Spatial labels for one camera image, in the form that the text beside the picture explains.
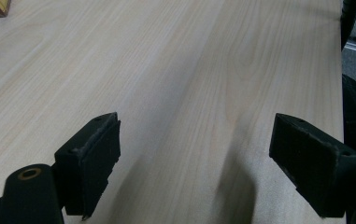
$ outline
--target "light wood surface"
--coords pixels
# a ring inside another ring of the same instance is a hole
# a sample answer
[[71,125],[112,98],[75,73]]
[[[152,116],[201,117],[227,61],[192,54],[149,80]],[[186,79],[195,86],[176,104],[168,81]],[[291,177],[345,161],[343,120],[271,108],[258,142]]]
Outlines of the light wood surface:
[[[117,111],[121,159],[86,223],[321,219],[268,157],[275,113],[341,140],[339,0],[13,0],[0,19],[7,176]],[[66,217],[66,223],[80,223]]]

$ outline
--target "wood grain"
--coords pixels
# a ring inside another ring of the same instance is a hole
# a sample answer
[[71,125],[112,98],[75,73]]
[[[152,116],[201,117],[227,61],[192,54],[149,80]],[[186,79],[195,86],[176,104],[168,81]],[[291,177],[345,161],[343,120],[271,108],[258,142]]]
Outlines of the wood grain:
[[[338,0],[14,0],[0,19],[0,196],[117,111],[87,223],[321,219],[268,158],[275,113],[342,139]],[[79,223],[79,217],[66,217]]]

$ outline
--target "clamp jaw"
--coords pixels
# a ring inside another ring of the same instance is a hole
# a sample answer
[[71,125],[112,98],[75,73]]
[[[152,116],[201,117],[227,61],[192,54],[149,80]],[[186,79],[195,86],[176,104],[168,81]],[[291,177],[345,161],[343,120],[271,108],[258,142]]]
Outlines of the clamp jaw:
[[55,152],[55,163],[12,173],[0,198],[0,224],[64,223],[61,209],[90,217],[120,157],[117,113],[92,119]]
[[356,150],[310,123],[276,114],[269,156],[320,217],[356,223]]

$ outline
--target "wooden table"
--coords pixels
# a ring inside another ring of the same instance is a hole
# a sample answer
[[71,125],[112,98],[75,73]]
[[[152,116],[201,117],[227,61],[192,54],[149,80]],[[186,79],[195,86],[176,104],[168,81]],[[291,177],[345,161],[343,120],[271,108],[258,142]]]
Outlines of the wooden table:
[[[13,0],[0,19],[7,176],[117,111],[121,159],[87,223],[344,223],[268,157],[286,113],[342,139],[339,0]],[[80,223],[66,217],[66,223]]]

